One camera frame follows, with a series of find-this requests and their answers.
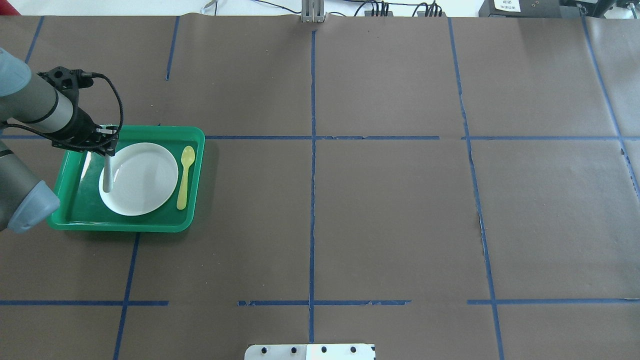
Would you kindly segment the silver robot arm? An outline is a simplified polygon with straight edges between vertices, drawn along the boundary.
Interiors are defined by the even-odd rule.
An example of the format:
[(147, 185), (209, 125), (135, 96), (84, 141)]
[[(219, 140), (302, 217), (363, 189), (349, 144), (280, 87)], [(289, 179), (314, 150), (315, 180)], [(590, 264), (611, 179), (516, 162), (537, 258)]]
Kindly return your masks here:
[[(98, 125), (79, 106), (80, 89), (90, 88), (102, 73), (68, 69), (33, 71), (6, 50), (0, 56), (1, 128), (16, 128), (48, 139), (54, 148), (96, 153), (104, 158), (103, 190), (112, 191), (116, 153), (124, 122)], [(9, 146), (1, 144), (0, 227), (23, 234), (60, 207), (60, 199)]]

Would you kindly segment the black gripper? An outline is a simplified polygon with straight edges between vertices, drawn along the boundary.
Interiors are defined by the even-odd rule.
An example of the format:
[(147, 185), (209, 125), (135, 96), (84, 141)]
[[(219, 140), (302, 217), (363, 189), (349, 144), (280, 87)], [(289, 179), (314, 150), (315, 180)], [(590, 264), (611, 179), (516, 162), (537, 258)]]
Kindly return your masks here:
[(119, 141), (119, 129), (101, 129), (84, 110), (78, 107), (62, 130), (52, 133), (51, 146), (73, 152), (100, 153), (114, 157)]

